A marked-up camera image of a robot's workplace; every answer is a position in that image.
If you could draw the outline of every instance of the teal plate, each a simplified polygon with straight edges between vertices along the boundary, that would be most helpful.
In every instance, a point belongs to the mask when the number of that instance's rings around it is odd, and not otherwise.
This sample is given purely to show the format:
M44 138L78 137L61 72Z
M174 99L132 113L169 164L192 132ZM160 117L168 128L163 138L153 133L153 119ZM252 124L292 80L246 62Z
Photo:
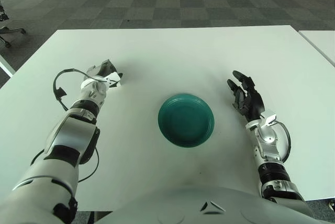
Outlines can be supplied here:
M196 147L204 143L214 129L214 116L202 99L178 94L164 102L158 113L162 134L179 147Z

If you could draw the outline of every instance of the checkered carpet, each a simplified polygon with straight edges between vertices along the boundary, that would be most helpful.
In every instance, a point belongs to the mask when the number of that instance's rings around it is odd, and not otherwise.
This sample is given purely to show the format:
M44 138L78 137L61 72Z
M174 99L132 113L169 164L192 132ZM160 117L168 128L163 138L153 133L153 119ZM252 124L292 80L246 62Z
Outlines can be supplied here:
M292 25L296 30L335 28L334 0L1 0L12 48L0 54L18 69L56 29L181 28ZM6 81L0 73L0 83Z

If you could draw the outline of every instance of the table surface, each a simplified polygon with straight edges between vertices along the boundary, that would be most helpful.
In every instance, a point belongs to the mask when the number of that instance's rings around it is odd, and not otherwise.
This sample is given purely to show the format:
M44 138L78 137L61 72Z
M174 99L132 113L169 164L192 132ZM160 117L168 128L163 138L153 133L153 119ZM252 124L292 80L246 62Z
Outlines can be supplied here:
M87 70L111 59L124 73L98 115L100 166L78 186L79 210L115 210L137 196L179 185L225 186L257 194L246 121L231 105L226 80L239 70L253 78L267 109L292 138L286 168L306 200L335 196L335 69L290 26L59 30L0 89L0 198L7 195L45 145L63 115L52 93L55 75ZM83 77L58 85L68 106ZM160 133L157 116L177 93L202 98L212 109L211 137L180 148ZM96 156L80 166L80 177Z
M335 67L334 30L301 30L299 33Z

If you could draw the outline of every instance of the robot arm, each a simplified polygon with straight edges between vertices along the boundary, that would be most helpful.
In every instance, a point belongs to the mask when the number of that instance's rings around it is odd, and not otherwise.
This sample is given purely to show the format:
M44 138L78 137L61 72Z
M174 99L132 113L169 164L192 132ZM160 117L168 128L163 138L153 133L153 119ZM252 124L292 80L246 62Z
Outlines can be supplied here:
M84 80L80 97L51 132L43 159L32 164L0 206L2 222L62 224L74 219L79 165L93 155L100 133L96 118L106 91L122 76L109 60L88 74L93 78ZM66 95L61 88L55 91Z
M311 210L299 193L296 185L291 182L284 162L291 151L291 138L285 125L276 120L276 114L264 109L261 95L254 89L254 82L238 71L233 75L242 83L247 92L232 80L227 83L235 96L234 108L245 118L245 126L251 134L255 162L262 183L261 196L275 203L284 205L303 214L313 216ZM275 125L283 127L286 135L282 135ZM278 151L278 144L288 142L283 158Z

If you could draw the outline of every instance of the black cable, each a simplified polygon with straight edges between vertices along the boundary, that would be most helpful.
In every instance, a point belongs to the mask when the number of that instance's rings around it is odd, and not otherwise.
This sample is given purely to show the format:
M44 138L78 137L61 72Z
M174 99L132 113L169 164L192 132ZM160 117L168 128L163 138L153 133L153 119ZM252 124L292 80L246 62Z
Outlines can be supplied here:
M43 152L44 152L44 149L41 150L39 153L37 153L36 156L32 159L30 165L33 165L34 162L36 161L36 159L37 159ZM97 161L97 163L96 163L96 166L95 166L94 171L93 171L89 176L87 176L87 177L85 177L85 178L79 180L78 183L79 183L79 182L82 182L82 181L84 181L84 180L86 180L86 179L88 179L89 177L91 177L91 176L96 172L96 170L98 169L99 162L100 162L100 157L99 157L99 153L98 153L98 149L97 149L97 148L95 148L95 152L96 152L96 155L97 155L97 157L98 157L98 161Z
M35 160L39 157L39 155L41 155L44 152L44 149L42 151L40 151L39 153L36 154L36 156L32 159L32 161L30 162L30 165L34 164Z
M81 73L81 74L83 74L84 76L86 76L90 79L93 79L93 80L96 80L96 81L101 81L101 80L95 79L94 77L91 77L91 76L87 75L85 72L82 72L82 71L77 70L77 69L66 69L66 70L60 71L53 80L52 88L53 88L54 96L56 97L57 101L61 104L61 106L63 107L63 109L65 111L67 111L68 108L63 104L62 96L65 96L66 92L61 87L59 87L58 89L56 88L56 81L57 81L57 79L60 75L62 75L64 73L68 73L68 72L78 72L78 73Z
M289 154L291 153L291 136L289 135L289 132L288 132L286 126L282 122L279 122L279 121L275 120L275 124L273 124L273 125L276 125L276 124L279 124L281 127L283 127L283 129L286 133L286 136L287 136L287 142L288 142L287 151L286 151L286 154L285 154L285 156L283 157L283 160L282 160L282 162L284 163L288 159Z
M87 176L87 177L82 178L81 180L79 180L78 183L80 183L80 182L82 182L82 181L88 179L89 177L91 177L91 176L95 173L95 171L98 169L100 158L99 158L99 153L98 153L97 148L95 148L95 151L96 151L96 155L97 155L97 157L98 157L98 162L96 163L96 167L95 167L94 171L93 171L89 176Z

